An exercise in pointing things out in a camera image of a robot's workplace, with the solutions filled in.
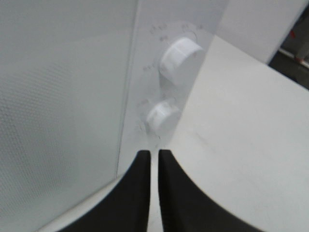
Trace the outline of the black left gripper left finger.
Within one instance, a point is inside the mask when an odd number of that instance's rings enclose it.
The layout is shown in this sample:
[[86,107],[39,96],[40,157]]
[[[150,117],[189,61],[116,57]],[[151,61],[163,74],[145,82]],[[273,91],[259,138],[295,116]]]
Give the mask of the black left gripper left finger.
[[62,232],[145,232],[151,195],[151,153],[140,150],[128,171],[94,208]]

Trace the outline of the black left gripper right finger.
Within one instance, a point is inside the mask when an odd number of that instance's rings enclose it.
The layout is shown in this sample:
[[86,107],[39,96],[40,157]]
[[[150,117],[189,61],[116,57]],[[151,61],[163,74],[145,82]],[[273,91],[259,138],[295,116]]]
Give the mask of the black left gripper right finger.
[[258,232],[189,178],[170,150],[158,152],[158,193],[165,232]]

